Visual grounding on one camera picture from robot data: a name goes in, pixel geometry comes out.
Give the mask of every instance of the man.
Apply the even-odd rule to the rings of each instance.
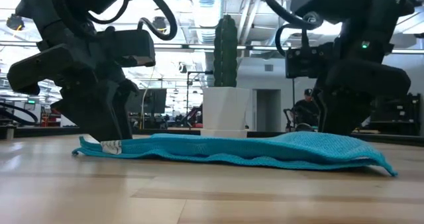
[[[312,89],[306,89],[304,93],[305,99],[296,102],[291,109],[291,117],[294,117],[296,124],[318,125],[319,110],[312,100],[312,91]]]

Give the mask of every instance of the towel tag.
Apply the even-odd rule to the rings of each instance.
[[[108,154],[121,154],[122,144],[120,140],[103,141],[100,142],[101,149],[103,152]]]

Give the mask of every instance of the computer monitor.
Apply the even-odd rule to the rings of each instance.
[[[127,111],[141,113],[142,98],[145,89],[139,90],[139,95],[127,102]],[[166,89],[148,89],[144,98],[145,113],[165,113]]]

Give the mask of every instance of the blue cloth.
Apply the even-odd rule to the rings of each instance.
[[[228,162],[242,166],[268,166],[296,170],[334,170],[381,166],[397,172],[383,154],[359,139],[314,132],[295,132],[265,139],[228,139],[194,135],[156,134],[146,139],[122,140],[122,153],[102,152],[100,144],[79,138],[73,151],[109,158],[161,156],[189,162]]]

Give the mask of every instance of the cactus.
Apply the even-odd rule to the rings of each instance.
[[[236,23],[230,15],[225,15],[215,29],[215,87],[237,86],[237,43]]]

